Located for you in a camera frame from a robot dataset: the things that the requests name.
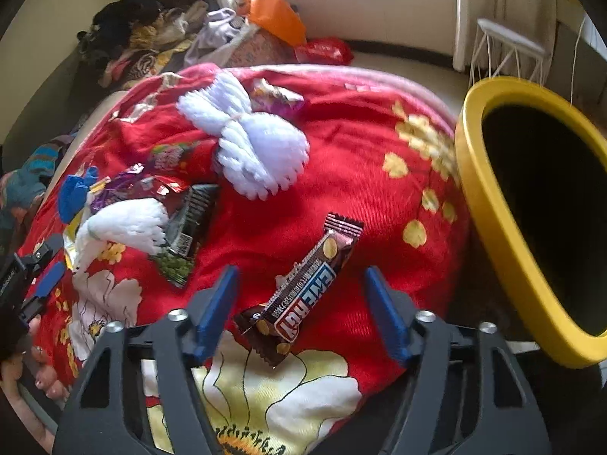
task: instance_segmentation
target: floor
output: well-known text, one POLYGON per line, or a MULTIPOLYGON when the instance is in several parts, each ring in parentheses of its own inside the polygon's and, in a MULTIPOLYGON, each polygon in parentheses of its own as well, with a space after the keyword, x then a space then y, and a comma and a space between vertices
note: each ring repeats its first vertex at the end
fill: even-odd
POLYGON ((381 54, 354 53, 352 66, 369 68, 420 83, 434 92, 458 116, 468 91, 468 76, 453 69, 381 54))

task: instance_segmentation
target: orange bag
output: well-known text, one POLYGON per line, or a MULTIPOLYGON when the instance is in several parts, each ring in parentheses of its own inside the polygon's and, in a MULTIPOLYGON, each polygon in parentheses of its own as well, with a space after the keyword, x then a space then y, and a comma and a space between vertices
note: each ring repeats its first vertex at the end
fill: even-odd
POLYGON ((250 0, 249 7, 252 24, 293 47, 305 44, 305 26, 285 0, 250 0))

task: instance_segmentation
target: white tassel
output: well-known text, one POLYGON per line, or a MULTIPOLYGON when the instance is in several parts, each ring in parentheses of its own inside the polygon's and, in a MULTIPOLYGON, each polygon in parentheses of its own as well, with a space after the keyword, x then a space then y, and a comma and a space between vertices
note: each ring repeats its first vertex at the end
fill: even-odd
POLYGON ((196 128, 220 137, 223 175, 251 200, 287 190, 308 162, 310 144, 303 132, 279 116, 251 113, 247 91, 227 71, 206 89, 181 96, 177 109, 196 128))
POLYGON ((124 200, 103 207, 78 229, 74 272, 86 271, 108 241, 157 255, 165 243, 162 228, 168 221, 164 205, 154 198, 124 200))

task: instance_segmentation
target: barcode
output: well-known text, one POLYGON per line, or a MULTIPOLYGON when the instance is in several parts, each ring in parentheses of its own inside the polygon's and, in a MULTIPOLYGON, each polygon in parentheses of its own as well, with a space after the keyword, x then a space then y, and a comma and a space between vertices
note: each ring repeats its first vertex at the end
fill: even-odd
POLYGON ((173 249, 177 252, 177 255, 186 258, 187 252, 189 252, 190 246, 192 246, 192 240, 192 236, 188 236, 187 234, 181 233, 179 235, 179 239, 176 243, 174 243, 173 246, 173 249))

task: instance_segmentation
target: yellow frame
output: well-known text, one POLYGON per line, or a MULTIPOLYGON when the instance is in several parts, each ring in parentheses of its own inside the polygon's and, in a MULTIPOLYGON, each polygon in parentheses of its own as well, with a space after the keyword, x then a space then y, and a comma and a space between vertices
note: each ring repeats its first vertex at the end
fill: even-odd
POLYGON ((535 340, 555 361, 585 367, 607 358, 607 331, 587 334, 569 317, 544 278, 504 199, 483 141, 483 119, 507 104, 530 106, 573 130, 607 170, 607 141, 569 102, 535 83, 497 77, 477 83, 465 98, 455 152, 470 213, 495 270, 535 340))

